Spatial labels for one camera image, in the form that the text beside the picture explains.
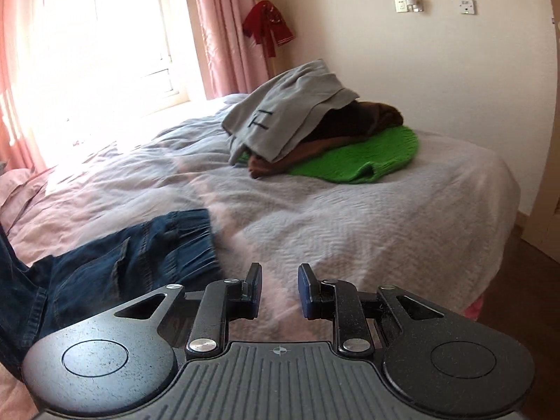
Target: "bedspread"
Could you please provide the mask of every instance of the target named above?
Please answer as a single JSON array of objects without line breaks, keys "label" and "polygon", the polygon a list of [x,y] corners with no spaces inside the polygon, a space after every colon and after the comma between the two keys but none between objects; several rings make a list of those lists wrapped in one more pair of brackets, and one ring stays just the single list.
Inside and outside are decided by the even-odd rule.
[{"label": "bedspread", "polygon": [[207,208],[225,275],[263,267],[259,317],[232,323],[230,336],[265,341],[330,332],[301,316],[303,262],[320,278],[372,292],[396,284],[457,312],[498,271],[519,186],[494,152],[418,131],[416,158],[375,184],[253,180],[228,165],[221,119],[191,119],[127,153],[108,147],[70,176],[55,171],[10,231],[18,256],[29,264],[169,211]]}]

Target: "curtain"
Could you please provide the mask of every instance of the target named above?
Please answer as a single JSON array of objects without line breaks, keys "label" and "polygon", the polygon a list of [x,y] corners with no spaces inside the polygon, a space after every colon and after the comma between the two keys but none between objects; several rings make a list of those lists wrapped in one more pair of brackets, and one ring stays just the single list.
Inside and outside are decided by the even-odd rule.
[{"label": "curtain", "polygon": [[266,82],[263,48],[243,34],[242,23],[257,0],[197,0],[212,96],[250,93]]},{"label": "curtain", "polygon": [[8,169],[46,168],[31,130],[42,10],[43,0],[0,0],[0,161]]}]

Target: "door frame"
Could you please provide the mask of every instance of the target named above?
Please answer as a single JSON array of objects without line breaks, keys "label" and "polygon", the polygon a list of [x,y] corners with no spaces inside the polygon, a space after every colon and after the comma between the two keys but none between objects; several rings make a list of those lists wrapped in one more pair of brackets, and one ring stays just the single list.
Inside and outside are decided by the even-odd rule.
[{"label": "door frame", "polygon": [[547,231],[558,207],[560,197],[560,0],[551,0],[556,29],[556,50],[558,61],[558,84],[556,90],[556,111],[552,129],[551,146],[533,211],[529,217],[522,238],[545,254],[556,252],[549,248]]}]

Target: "wooden door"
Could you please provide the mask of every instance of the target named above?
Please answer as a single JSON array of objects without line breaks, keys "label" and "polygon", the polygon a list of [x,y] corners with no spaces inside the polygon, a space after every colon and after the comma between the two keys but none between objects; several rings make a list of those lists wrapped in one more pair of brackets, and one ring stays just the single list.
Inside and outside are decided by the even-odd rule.
[{"label": "wooden door", "polygon": [[558,49],[558,91],[551,147],[523,239],[560,262],[560,0],[552,0]]}]

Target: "green knit garment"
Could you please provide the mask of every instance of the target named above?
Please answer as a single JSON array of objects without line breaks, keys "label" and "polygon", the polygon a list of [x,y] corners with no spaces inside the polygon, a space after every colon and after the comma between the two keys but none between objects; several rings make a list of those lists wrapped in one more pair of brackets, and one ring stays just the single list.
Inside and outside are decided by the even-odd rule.
[{"label": "green knit garment", "polygon": [[[333,183],[374,183],[402,169],[418,152],[418,137],[407,126],[390,127],[368,140],[335,148],[292,167],[288,174]],[[239,159],[247,162],[245,153]]]}]

